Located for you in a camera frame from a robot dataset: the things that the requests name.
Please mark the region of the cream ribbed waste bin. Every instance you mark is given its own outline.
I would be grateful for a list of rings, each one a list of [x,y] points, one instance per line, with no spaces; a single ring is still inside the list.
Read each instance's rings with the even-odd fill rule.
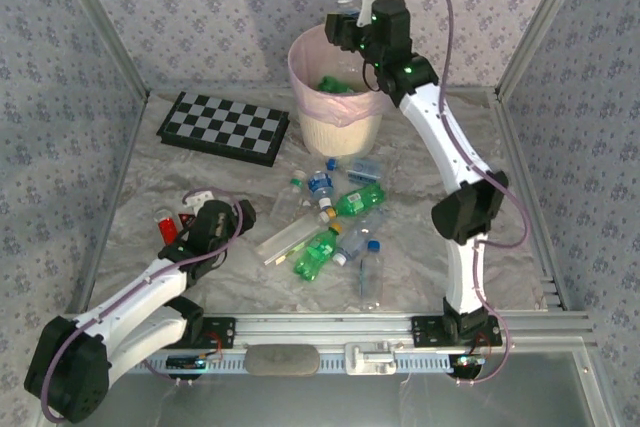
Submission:
[[[374,115],[345,127],[316,120],[304,114],[295,103],[303,141],[309,152],[323,157],[363,156],[373,147],[382,117]]]

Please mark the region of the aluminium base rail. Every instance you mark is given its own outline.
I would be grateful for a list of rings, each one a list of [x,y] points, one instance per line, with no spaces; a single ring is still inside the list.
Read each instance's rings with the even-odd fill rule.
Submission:
[[[411,318],[404,314],[269,314],[237,315],[234,346],[248,349],[263,344],[305,344],[320,348],[338,348],[348,343],[388,341],[395,348],[426,349],[433,352],[463,353],[502,351],[514,348],[561,349],[582,344],[596,344],[589,320],[579,312],[517,312],[498,321],[503,338],[500,347],[476,346],[416,348],[411,334]],[[202,319],[192,326],[181,314],[161,308],[138,326],[124,320],[106,319],[86,329],[86,334],[97,337],[106,345],[109,355],[123,347],[127,341],[147,341],[152,353],[165,349],[187,334],[196,336]]]

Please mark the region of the white latch bracket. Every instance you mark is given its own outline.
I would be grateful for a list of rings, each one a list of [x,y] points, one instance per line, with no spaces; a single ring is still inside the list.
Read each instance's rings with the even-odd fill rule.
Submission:
[[[345,370],[350,376],[393,375],[397,371],[395,347],[388,341],[348,343]]]

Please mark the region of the tall clear bottle blue cap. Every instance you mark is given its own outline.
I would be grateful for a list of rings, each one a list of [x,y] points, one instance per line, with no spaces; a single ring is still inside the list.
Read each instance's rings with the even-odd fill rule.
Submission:
[[[377,309],[383,296],[384,260],[378,240],[369,240],[359,264],[360,304],[363,310]]]

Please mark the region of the grey metal tray panel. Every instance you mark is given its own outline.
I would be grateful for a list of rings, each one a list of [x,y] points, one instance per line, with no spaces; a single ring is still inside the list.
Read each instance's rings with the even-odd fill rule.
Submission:
[[[571,353],[512,354],[493,379],[447,374],[204,375],[178,386],[127,374],[65,427],[611,427]]]

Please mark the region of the aluminium frame corner post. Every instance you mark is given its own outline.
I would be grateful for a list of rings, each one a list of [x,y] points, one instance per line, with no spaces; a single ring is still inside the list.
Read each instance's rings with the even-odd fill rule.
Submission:
[[[500,102],[506,102],[513,93],[564,2],[565,0],[541,0],[536,7],[523,37],[496,86],[495,93]]]
[[[146,101],[149,91],[102,2],[100,0],[78,1],[104,43],[106,50],[124,76],[127,85],[137,98]]]

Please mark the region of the black and white chessboard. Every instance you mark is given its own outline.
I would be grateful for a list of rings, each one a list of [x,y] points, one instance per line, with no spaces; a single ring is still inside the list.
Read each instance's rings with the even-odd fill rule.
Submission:
[[[166,145],[271,167],[288,126],[285,111],[182,92],[156,135]]]

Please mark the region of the clear rectangular bottle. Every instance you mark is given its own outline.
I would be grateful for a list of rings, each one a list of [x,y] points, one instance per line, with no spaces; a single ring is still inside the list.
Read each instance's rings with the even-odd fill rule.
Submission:
[[[302,249],[330,220],[327,212],[306,214],[258,245],[255,253],[264,265],[279,265]]]

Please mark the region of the grey oval pad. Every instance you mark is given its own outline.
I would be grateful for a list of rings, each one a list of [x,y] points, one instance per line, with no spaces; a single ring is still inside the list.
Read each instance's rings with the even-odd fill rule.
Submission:
[[[320,367],[320,354],[312,345],[263,344],[247,349],[246,371],[262,377],[307,377]]]

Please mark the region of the blue label bottle white cap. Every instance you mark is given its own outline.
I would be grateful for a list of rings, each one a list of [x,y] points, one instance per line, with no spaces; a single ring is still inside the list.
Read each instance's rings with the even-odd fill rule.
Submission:
[[[309,177],[307,186],[312,200],[318,204],[321,210],[332,206],[334,187],[333,181],[328,173],[315,171]]]

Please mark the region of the green bottle yellow cap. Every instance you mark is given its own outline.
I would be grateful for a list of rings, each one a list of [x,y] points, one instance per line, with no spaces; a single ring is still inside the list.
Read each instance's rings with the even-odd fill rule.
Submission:
[[[306,281],[314,281],[322,267],[334,255],[342,226],[333,222],[315,235],[296,261],[293,272]]]

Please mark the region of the crushed bottle blue cap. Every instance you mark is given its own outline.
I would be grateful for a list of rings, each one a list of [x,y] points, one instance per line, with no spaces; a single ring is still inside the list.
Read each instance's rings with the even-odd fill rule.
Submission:
[[[328,171],[339,171],[351,182],[359,185],[379,183],[383,178],[383,168],[375,160],[364,158],[333,158],[326,160]]]

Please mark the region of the green bottle barcode label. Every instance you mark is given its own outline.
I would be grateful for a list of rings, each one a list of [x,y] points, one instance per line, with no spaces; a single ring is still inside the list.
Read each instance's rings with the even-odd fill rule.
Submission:
[[[373,183],[353,190],[341,196],[335,205],[324,207],[329,219],[337,217],[356,217],[369,212],[386,200],[386,192],[379,183]]]

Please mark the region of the small circuit board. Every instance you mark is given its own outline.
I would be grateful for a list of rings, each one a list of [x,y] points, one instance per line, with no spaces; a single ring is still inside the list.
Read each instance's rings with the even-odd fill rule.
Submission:
[[[486,359],[482,355],[459,354],[450,355],[449,362],[453,373],[457,376],[477,375],[486,363]]]
[[[199,355],[169,355],[165,360],[165,368],[169,370],[206,370],[213,362],[219,361],[220,356],[213,354]]]

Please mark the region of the green plastic bottle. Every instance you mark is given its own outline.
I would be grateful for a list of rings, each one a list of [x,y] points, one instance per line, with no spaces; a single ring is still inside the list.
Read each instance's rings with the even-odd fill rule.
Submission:
[[[318,83],[316,90],[328,94],[353,94],[355,90],[347,83],[332,76],[324,76]]]

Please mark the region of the red cylindrical tube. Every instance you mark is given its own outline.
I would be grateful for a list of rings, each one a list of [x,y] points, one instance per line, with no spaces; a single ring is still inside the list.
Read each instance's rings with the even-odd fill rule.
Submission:
[[[178,229],[174,220],[174,215],[167,208],[160,208],[154,213],[154,222],[165,245],[171,244],[178,236]]]

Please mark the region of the clear bottle green cap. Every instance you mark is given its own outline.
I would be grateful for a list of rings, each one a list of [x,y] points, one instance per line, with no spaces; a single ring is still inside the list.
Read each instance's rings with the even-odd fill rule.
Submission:
[[[282,189],[272,207],[270,220],[276,225],[288,225],[300,208],[306,174],[295,170],[287,186]]]

